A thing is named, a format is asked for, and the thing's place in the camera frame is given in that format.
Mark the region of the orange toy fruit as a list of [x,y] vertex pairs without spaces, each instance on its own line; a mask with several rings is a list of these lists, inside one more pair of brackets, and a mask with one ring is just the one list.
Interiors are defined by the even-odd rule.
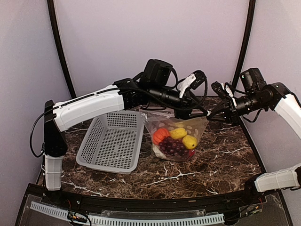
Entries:
[[170,132],[166,128],[159,128],[156,130],[152,137],[152,142],[155,145],[158,145],[160,142],[162,142],[166,137],[170,136]]

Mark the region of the small yellow toy fruit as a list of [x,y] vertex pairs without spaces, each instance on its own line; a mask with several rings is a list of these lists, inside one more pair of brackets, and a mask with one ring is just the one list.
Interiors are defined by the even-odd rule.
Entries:
[[194,149],[198,145],[198,140],[195,137],[190,136],[190,135],[186,135],[182,139],[182,142],[187,149]]

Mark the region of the large yellow toy fruit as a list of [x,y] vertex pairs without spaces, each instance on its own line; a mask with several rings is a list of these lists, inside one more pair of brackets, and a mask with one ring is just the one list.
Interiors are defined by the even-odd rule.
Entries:
[[176,128],[169,131],[171,138],[173,139],[182,139],[184,138],[188,132],[185,128]]

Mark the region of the clear pink-dotted zip bag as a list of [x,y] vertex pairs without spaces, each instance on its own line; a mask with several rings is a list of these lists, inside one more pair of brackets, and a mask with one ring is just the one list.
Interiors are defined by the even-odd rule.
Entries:
[[206,117],[177,119],[171,112],[140,110],[150,134],[153,154],[163,160],[186,162],[192,159],[209,123]]

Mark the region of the red toy bell pepper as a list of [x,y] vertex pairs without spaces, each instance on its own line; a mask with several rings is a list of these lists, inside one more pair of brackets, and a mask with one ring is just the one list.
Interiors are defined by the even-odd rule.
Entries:
[[191,158],[191,157],[193,157],[194,154],[195,154],[195,150],[190,149],[189,152],[188,152],[188,156],[187,156],[188,159]]

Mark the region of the dark red toy grapes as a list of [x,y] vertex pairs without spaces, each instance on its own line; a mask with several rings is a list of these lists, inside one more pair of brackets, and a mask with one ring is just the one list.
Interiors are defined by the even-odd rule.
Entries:
[[160,151],[167,156],[184,158],[188,157],[190,151],[186,148],[182,139],[174,139],[172,137],[165,137],[158,144]]

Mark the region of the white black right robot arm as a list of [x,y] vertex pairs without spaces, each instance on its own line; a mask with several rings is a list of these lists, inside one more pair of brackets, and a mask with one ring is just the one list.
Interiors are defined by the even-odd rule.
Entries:
[[238,92],[227,82],[216,81],[211,88],[220,102],[207,119],[245,124],[268,170],[247,180],[246,190],[240,193],[242,203],[250,204],[258,193],[270,190],[300,189],[301,104],[297,96],[280,82],[251,81]]

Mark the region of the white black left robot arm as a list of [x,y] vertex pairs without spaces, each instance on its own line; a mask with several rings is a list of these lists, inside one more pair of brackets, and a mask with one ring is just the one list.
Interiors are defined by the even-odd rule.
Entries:
[[54,103],[47,101],[44,112],[44,155],[45,183],[48,198],[56,205],[66,202],[66,194],[61,189],[63,157],[68,146],[65,131],[87,120],[105,118],[108,126],[102,126],[101,137],[105,137],[110,127],[124,130],[125,134],[106,141],[104,151],[117,152],[117,158],[105,159],[106,166],[99,170],[129,174],[137,166],[143,125],[137,120],[130,122],[129,110],[150,102],[161,104],[174,110],[179,119],[189,119],[194,109],[202,109],[202,101],[193,100],[193,90],[207,84],[207,78],[197,70],[187,78],[167,86],[173,66],[167,62],[150,59],[143,72],[134,78],[126,78],[85,96],[69,101]]

